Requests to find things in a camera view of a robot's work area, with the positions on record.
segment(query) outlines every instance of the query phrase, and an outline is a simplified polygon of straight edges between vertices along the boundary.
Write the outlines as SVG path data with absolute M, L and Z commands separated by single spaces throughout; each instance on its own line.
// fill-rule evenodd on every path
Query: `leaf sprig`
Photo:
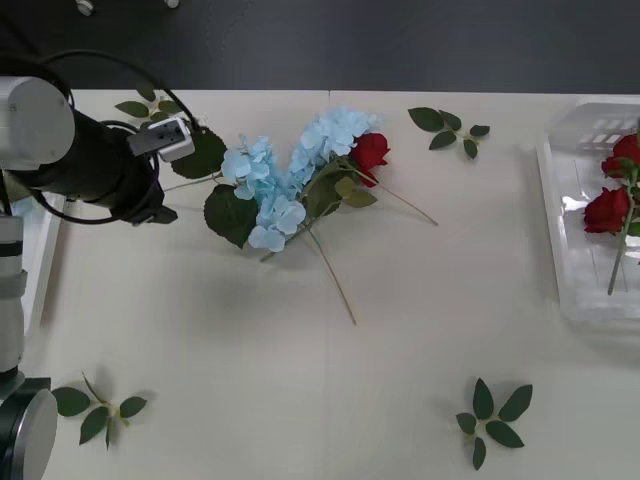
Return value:
M 473 444 L 473 467 L 480 470 L 487 456 L 487 447 L 479 435 L 484 427 L 487 434 L 507 448 L 522 448 L 524 443 L 507 423 L 514 422 L 529 408 L 533 385 L 523 385 L 516 389 L 507 403 L 494 415 L 493 396 L 487 384 L 479 378 L 473 394 L 473 414 L 459 413 L 456 420 L 468 442 Z
M 166 100 L 162 96 L 157 95 L 153 85 L 139 83 L 136 85 L 136 90 L 138 94 L 146 100 L 146 103 L 127 101 L 119 103 L 115 107 L 127 115 L 143 120 L 140 125 L 141 130 L 144 130 L 152 123 L 166 120 L 171 115 L 182 112 L 182 109 L 173 100 Z
M 166 120 L 167 118 L 182 113 L 180 107 L 172 100 L 167 100 L 159 95 L 153 85 L 140 83 L 136 85 L 138 94 L 146 102 L 127 101 L 115 106 L 121 112 L 142 120 L 140 129 L 144 130 L 152 123 Z M 227 147 L 220 137 L 209 128 L 200 125 L 191 125 L 187 118 L 183 120 L 191 130 L 191 139 L 195 146 L 195 152 L 186 157 L 171 162 L 171 168 L 178 175 L 196 180 L 213 175 L 220 171 L 224 160 L 224 152 Z
M 102 430 L 106 429 L 105 444 L 107 450 L 111 445 L 116 421 L 119 420 L 125 427 L 130 425 L 128 419 L 135 417 L 146 406 L 147 401 L 141 397 L 130 397 L 115 407 L 104 400 L 96 389 L 89 383 L 87 377 L 82 374 L 87 388 L 98 402 L 99 406 L 93 409 L 82 422 L 80 427 L 80 445 L 93 439 Z M 53 390 L 53 396 L 58 403 L 58 414 L 63 417 L 74 417 L 86 411 L 91 406 L 91 399 L 81 390 L 72 387 L 60 387 Z
M 419 128 L 427 132 L 437 133 L 429 150 L 439 150 L 454 143 L 458 137 L 462 139 L 464 151 L 469 158 L 474 159 L 478 155 L 480 139 L 487 136 L 490 127 L 486 125 L 474 125 L 469 133 L 460 133 L 462 121 L 453 113 L 444 110 L 434 110 L 429 107 L 417 107 L 409 110 L 409 115 Z

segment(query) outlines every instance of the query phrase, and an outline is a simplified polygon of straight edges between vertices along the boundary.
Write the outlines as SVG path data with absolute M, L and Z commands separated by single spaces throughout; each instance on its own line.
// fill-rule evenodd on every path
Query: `table surface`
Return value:
M 61 419 L 45 478 L 540 479 L 637 473 L 640 349 L 629 332 L 561 316 L 537 159 L 570 95 L 179 92 L 227 145 L 268 135 L 287 157 L 328 105 L 385 120 L 388 188 L 317 229 L 359 321 L 321 258 L 297 241 L 261 264 L 209 231 L 202 184 L 167 193 L 170 226 L 63 225 L 40 333 L 24 370 L 54 387 L 84 371 L 104 396 L 148 407 L 109 452 Z M 124 119 L 132 94 L 83 91 L 79 109 Z M 491 126 L 475 162 L 428 150 L 406 110 Z M 163 186 L 184 182 L 165 165 Z M 76 206 L 75 213 L 93 214 Z M 481 376 L 501 404 L 533 383 L 515 424 L 526 447 L 488 443 L 470 465 L 455 414 Z

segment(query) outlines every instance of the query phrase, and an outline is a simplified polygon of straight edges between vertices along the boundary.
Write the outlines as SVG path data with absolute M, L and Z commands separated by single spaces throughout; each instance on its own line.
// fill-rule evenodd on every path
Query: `transparent plastic container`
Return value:
M 592 96 L 549 121 L 538 143 L 538 164 L 558 279 L 560 306 L 574 322 L 640 328 L 640 238 L 627 237 L 613 294 L 607 287 L 617 238 L 584 231 L 584 208 L 603 187 L 601 163 L 623 136 L 635 134 L 640 98 Z

